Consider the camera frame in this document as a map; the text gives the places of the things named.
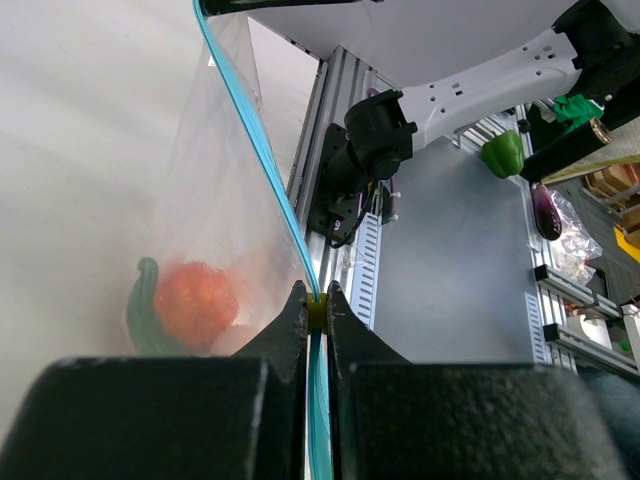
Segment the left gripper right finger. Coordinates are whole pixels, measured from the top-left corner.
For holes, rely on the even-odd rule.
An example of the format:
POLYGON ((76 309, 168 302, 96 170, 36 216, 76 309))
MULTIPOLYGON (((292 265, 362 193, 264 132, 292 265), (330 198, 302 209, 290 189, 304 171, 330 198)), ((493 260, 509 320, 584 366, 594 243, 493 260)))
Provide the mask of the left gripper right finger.
POLYGON ((418 364, 326 300, 338 479, 624 479, 586 385, 536 364, 418 364))

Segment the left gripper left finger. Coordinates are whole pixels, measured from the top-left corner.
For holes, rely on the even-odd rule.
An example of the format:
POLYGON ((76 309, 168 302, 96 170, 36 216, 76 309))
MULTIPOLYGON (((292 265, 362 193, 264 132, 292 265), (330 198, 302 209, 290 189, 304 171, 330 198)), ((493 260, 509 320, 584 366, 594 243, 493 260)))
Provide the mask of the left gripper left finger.
POLYGON ((227 357, 48 366, 1 449, 5 479, 300 479, 308 298, 227 357))

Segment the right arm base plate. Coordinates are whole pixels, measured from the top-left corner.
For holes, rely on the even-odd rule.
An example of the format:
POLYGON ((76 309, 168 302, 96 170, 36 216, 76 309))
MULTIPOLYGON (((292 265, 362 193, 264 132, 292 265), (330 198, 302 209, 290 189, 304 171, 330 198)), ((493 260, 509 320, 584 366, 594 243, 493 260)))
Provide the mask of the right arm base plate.
POLYGON ((336 159, 338 165, 349 165, 347 131, 331 123, 325 134, 320 155, 318 180, 313 191, 307 218, 307 229, 324 237, 331 248, 351 245, 364 215, 373 207, 376 182, 369 182, 355 193, 345 193, 329 179, 329 165, 336 159))

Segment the clear zip top bag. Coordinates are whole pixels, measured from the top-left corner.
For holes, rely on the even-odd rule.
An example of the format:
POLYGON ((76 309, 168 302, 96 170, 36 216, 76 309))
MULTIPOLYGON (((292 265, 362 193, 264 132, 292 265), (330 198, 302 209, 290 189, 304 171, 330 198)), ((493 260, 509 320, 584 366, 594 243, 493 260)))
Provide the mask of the clear zip top bag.
POLYGON ((327 367, 313 326, 325 297, 259 113, 248 20, 238 6, 216 1, 197 1, 193 10, 202 55, 141 258, 157 262, 157 285, 188 262, 225 270, 239 303, 232 324, 261 331, 294 284, 305 286, 303 477, 329 479, 327 367))

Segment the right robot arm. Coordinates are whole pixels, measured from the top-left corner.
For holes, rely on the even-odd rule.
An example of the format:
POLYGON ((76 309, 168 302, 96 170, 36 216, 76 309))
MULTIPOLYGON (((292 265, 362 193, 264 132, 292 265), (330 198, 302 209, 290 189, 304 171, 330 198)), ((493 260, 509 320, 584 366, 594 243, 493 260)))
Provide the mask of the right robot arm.
POLYGON ((322 166, 322 180, 357 195, 459 127, 538 99, 604 96, 638 75, 638 2, 578 1, 501 56, 435 82, 368 93, 345 114, 347 142, 322 166))

